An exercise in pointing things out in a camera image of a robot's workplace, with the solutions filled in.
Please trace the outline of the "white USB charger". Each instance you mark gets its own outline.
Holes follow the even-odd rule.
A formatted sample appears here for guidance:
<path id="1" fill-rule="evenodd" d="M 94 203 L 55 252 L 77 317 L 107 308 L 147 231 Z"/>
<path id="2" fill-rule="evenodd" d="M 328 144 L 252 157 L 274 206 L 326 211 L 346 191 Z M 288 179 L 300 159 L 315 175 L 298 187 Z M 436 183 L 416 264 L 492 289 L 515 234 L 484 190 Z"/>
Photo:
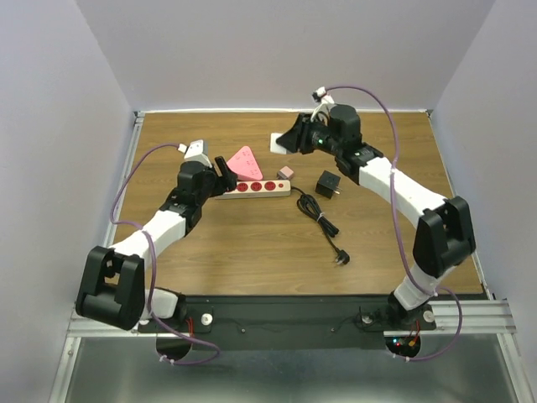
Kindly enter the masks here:
<path id="1" fill-rule="evenodd" d="M 270 134 L 270 142 L 269 142 L 269 150 L 273 154 L 292 154 L 291 151 L 288 151 L 285 147 L 279 145 L 277 143 L 277 140 L 280 139 L 283 136 L 282 133 L 271 133 Z"/>

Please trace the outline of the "pink triangular power socket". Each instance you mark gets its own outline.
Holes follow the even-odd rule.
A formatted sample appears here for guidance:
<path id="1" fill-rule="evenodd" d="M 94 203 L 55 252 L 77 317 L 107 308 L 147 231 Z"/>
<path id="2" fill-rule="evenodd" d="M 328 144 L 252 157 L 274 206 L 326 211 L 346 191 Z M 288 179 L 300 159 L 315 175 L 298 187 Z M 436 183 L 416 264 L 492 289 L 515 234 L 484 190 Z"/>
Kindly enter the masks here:
<path id="1" fill-rule="evenodd" d="M 227 167 L 240 181 L 261 181 L 263 173 L 249 146 L 243 146 L 228 161 Z"/>

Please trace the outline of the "white red power strip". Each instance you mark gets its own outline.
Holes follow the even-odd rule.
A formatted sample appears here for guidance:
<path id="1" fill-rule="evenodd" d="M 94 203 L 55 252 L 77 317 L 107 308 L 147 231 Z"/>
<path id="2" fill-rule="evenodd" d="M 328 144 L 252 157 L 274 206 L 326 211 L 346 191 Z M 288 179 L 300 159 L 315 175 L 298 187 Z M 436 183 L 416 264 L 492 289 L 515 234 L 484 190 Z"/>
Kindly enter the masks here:
<path id="1" fill-rule="evenodd" d="M 274 181 L 239 181 L 234 191 L 228 191 L 217 199 L 248 199 L 284 197 L 291 193 L 291 183 L 288 180 Z"/>

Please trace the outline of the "black cube socket adapter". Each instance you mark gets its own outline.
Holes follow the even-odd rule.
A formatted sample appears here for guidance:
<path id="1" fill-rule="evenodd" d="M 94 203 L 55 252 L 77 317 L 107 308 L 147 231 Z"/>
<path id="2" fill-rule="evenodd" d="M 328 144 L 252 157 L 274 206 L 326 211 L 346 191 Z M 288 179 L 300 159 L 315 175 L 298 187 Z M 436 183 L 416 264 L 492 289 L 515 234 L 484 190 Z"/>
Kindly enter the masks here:
<path id="1" fill-rule="evenodd" d="M 315 192 L 323 197 L 332 199 L 334 195 L 341 194 L 339 186 L 341 177 L 330 171 L 324 170 L 315 185 Z"/>

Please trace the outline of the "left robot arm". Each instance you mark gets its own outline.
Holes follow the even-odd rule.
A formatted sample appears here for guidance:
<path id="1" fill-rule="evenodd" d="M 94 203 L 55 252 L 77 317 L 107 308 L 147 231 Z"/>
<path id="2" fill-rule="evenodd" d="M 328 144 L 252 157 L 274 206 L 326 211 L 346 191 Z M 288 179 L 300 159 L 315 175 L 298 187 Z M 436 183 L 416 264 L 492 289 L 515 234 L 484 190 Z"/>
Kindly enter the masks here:
<path id="1" fill-rule="evenodd" d="M 156 281 L 159 254 L 193 230 L 208 199 L 236 188 L 237 175 L 225 159 L 217 156 L 215 163 L 183 163 L 177 186 L 146 224 L 134 223 L 137 230 L 123 241 L 89 252 L 76 298 L 78 315 L 123 330 L 152 317 L 170 331 L 185 325 L 187 311 L 180 297 L 146 286 L 145 270 L 150 268 Z"/>

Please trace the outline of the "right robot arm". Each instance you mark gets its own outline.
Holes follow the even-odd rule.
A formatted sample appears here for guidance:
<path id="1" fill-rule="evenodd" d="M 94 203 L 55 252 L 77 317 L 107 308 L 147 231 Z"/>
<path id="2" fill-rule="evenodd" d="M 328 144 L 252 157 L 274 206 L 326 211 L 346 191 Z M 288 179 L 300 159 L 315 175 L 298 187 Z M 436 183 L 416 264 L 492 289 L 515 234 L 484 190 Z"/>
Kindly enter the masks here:
<path id="1" fill-rule="evenodd" d="M 416 309 L 476 249 L 466 200 L 435 193 L 395 168 L 381 151 L 363 141 L 360 117 L 351 106 L 336 104 L 325 121 L 300 113 L 288 131 L 272 134 L 270 150 L 275 154 L 319 150 L 332 155 L 344 176 L 381 196 L 394 216 L 403 214 L 413 225 L 414 263 L 405 267 L 406 275 L 386 307 L 387 320 L 395 327 L 411 323 Z"/>

